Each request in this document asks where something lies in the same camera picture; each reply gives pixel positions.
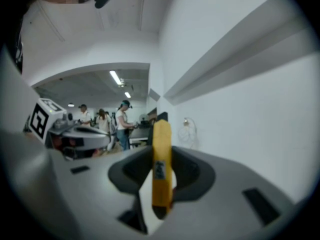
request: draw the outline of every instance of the white wall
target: white wall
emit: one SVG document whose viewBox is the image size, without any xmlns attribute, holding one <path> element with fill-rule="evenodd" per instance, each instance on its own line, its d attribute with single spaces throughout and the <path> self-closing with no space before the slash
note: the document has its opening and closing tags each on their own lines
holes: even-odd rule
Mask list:
<svg viewBox="0 0 320 240">
<path fill-rule="evenodd" d="M 314 53 L 189 100 L 176 106 L 176 121 L 195 121 L 196 149 L 249 166 L 298 202 L 320 168 L 319 66 Z M 236 70 L 246 68 L 216 81 Z"/>
<path fill-rule="evenodd" d="M 142 114 L 146 114 L 146 102 L 138 101 L 138 100 L 131 100 L 130 101 L 132 108 L 129 108 L 126 112 L 128 117 L 128 122 L 138 122 L 139 117 Z M 101 104 L 100 107 L 88 107 L 87 111 L 90 113 L 91 118 L 93 119 L 96 116 L 96 113 L 99 112 L 99 109 L 103 109 L 104 111 L 108 111 L 109 115 L 111 116 L 112 112 L 117 112 L 121 102 L 108 102 L 107 106 Z M 77 120 L 80 119 L 80 108 L 77 107 L 67 107 L 66 108 L 68 113 L 72 113 L 73 119 Z"/>
<path fill-rule="evenodd" d="M 173 0 L 159 36 L 164 93 L 223 36 L 266 1 Z"/>
<path fill-rule="evenodd" d="M 148 114 L 149 112 L 154 110 L 156 107 L 157 107 L 157 102 L 153 98 L 148 96 L 146 98 L 146 111 L 145 112 Z"/>
<path fill-rule="evenodd" d="M 129 108 L 125 112 L 128 117 L 128 122 L 129 123 L 139 122 L 140 115 L 146 114 L 146 110 L 147 110 L 146 102 L 130 100 L 130 104 L 132 105 L 132 108 Z M 114 104 L 108 105 L 107 107 L 100 107 L 97 109 L 97 111 L 102 108 L 104 111 L 108 111 L 109 115 L 111 116 L 112 112 L 116 113 L 119 107 L 120 107 L 120 103 L 114 103 Z"/>
<path fill-rule="evenodd" d="M 86 31 L 75 34 L 68 41 L 53 43 L 35 56 L 24 57 L 22 77 L 33 86 L 57 74 L 86 66 L 150 64 L 153 61 L 159 63 L 156 34 L 118 30 Z"/>
<path fill-rule="evenodd" d="M 39 95 L 23 81 L 3 46 L 0 50 L 0 129 L 21 133 L 38 99 Z"/>
<path fill-rule="evenodd" d="M 72 102 L 75 106 L 80 106 L 81 104 L 85 104 L 88 108 L 104 108 L 104 107 L 119 107 L 123 100 L 128 100 L 124 93 L 114 95 L 113 93 L 109 94 L 106 92 L 95 93 L 93 95 L 79 95 L 68 97 L 64 100 L 57 101 L 59 105 L 66 108 L 70 102 Z M 146 106 L 146 101 L 143 98 L 130 98 L 130 102 L 133 104 L 138 103 L 139 106 L 141 103 Z"/>
<path fill-rule="evenodd" d="M 164 82 L 163 63 L 158 51 L 158 57 L 152 61 L 149 68 L 148 93 L 150 94 L 152 88 L 156 96 L 162 96 L 164 94 Z"/>
<path fill-rule="evenodd" d="M 86 110 L 90 113 L 91 119 L 93 119 L 96 115 L 97 109 L 94 107 L 88 107 Z M 81 116 L 80 108 L 68 107 L 68 108 L 66 108 L 66 111 L 73 115 L 73 120 L 80 119 L 80 116 Z"/>
</svg>

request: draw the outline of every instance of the white cable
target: white cable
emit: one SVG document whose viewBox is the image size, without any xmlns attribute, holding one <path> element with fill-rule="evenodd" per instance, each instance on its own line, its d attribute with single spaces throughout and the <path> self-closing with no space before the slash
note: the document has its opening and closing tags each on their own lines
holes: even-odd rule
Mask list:
<svg viewBox="0 0 320 240">
<path fill-rule="evenodd" d="M 178 131 L 178 139 L 182 144 L 190 144 L 189 149 L 194 146 L 197 140 L 197 127 L 192 118 L 184 118 L 183 127 Z"/>
</svg>

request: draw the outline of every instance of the black pad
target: black pad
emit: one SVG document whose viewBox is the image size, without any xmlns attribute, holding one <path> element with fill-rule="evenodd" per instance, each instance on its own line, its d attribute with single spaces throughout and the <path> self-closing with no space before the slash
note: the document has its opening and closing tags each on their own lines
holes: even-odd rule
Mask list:
<svg viewBox="0 0 320 240">
<path fill-rule="evenodd" d="M 216 179 L 216 173 L 209 164 L 175 146 L 172 147 L 172 169 L 176 177 L 173 202 L 199 199 Z"/>
<path fill-rule="evenodd" d="M 136 199 L 134 200 L 132 210 L 125 211 L 118 218 L 118 220 L 142 233 L 148 233 L 148 229 L 144 221 L 144 216 L 142 214 L 142 207 L 139 195 L 137 195 Z"/>
<path fill-rule="evenodd" d="M 70 171 L 72 172 L 72 174 L 79 174 L 79 173 L 85 172 L 85 171 L 87 171 L 89 169 L 90 168 L 88 166 L 83 165 L 83 166 L 71 168 Z"/>
<path fill-rule="evenodd" d="M 119 191 L 136 195 L 152 168 L 152 159 L 152 146 L 147 146 L 113 164 L 108 177 Z"/>
<path fill-rule="evenodd" d="M 153 167 L 152 162 L 153 150 L 148 146 L 112 165 L 108 177 L 119 191 L 136 195 Z M 197 200 L 212 187 L 216 178 L 209 164 L 178 147 L 172 148 L 172 169 L 177 181 L 173 202 Z"/>
<path fill-rule="evenodd" d="M 247 189 L 242 193 L 246 200 L 250 203 L 255 213 L 261 219 L 263 225 L 268 225 L 280 216 L 280 213 L 257 188 Z"/>
</svg>

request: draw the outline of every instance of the woman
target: woman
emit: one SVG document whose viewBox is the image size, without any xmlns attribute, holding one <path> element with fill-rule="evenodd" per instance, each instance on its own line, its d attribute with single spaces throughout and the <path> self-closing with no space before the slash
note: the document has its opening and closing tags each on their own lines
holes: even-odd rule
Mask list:
<svg viewBox="0 0 320 240">
<path fill-rule="evenodd" d="M 129 149 L 129 128 L 134 127 L 133 123 L 128 123 L 128 117 L 125 112 L 130 107 L 130 102 L 128 100 L 123 100 L 115 114 L 117 124 L 116 136 L 118 137 L 120 145 L 124 151 Z"/>
<path fill-rule="evenodd" d="M 98 124 L 98 127 L 100 130 L 105 131 L 106 133 L 109 133 L 110 132 L 109 122 L 110 122 L 110 120 L 108 120 L 108 117 L 107 117 L 105 111 L 101 108 L 99 110 L 99 115 L 97 116 L 95 123 Z"/>
</svg>

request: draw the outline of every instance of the fluorescent light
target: fluorescent light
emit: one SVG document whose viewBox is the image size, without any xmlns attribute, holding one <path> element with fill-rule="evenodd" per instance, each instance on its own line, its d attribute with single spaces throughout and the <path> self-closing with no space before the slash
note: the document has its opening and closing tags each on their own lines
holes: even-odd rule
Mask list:
<svg viewBox="0 0 320 240">
<path fill-rule="evenodd" d="M 113 77 L 113 79 L 114 79 L 114 81 L 116 82 L 117 85 L 119 85 L 119 86 L 122 85 L 122 82 L 120 81 L 120 79 L 119 79 L 116 71 L 111 70 L 111 71 L 110 71 L 110 74 L 111 74 L 111 76 Z"/>
</svg>

